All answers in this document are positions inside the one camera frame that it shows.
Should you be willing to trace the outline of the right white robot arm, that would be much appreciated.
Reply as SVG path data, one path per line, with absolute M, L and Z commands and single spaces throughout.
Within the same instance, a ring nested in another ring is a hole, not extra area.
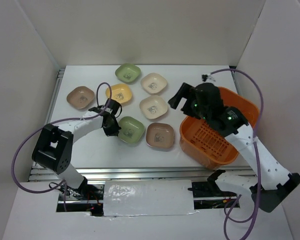
M 270 213 L 300 184 L 300 175 L 284 168 L 254 136 L 261 113 L 252 102 L 212 83 L 183 83 L 168 104 L 176 109 L 182 99 L 180 147 L 212 170 L 211 195 L 249 196 Z

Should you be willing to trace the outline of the orange plastic bin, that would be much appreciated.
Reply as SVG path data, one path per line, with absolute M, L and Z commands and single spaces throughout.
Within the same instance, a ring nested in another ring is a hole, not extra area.
M 256 125 L 260 110 L 254 103 L 225 87 L 219 87 L 219 91 L 226 106 L 239 109 L 252 127 Z M 239 155 L 204 119 L 187 116 L 180 124 L 179 133 L 182 151 L 207 169 L 229 165 Z

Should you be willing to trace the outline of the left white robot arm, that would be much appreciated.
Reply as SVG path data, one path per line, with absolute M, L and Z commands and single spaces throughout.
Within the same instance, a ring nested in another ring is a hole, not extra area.
M 117 112 L 122 112 L 121 104 L 113 99 L 107 99 L 106 104 L 90 108 L 79 119 L 45 125 L 32 153 L 32 160 L 65 180 L 78 200 L 96 194 L 98 189 L 71 164 L 73 144 L 95 130 L 102 129 L 107 137 L 116 137 L 121 129 L 116 118 Z

